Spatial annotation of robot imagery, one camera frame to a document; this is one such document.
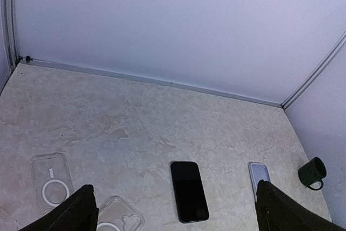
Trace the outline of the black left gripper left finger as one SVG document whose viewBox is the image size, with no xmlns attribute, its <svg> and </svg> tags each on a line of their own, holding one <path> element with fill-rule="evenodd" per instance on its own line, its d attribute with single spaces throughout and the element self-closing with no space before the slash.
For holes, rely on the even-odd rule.
<svg viewBox="0 0 346 231">
<path fill-rule="evenodd" d="M 98 214 L 94 187 L 85 184 L 58 207 L 22 228 L 21 231 L 96 230 Z"/>
</svg>

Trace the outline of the black smartphone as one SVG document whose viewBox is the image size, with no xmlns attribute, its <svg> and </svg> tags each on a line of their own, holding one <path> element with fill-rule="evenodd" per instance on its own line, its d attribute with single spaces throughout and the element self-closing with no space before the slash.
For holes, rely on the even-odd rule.
<svg viewBox="0 0 346 231">
<path fill-rule="evenodd" d="M 208 220 L 209 210 L 197 163 L 174 161 L 170 164 L 170 170 L 180 222 Z"/>
</svg>

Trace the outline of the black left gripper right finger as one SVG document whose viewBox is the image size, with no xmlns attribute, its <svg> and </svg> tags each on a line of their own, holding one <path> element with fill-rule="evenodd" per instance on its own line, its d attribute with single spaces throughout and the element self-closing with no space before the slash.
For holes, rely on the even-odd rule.
<svg viewBox="0 0 346 231">
<path fill-rule="evenodd" d="M 343 230 L 307 210 L 268 181 L 259 181 L 256 196 L 259 230 Z"/>
</svg>

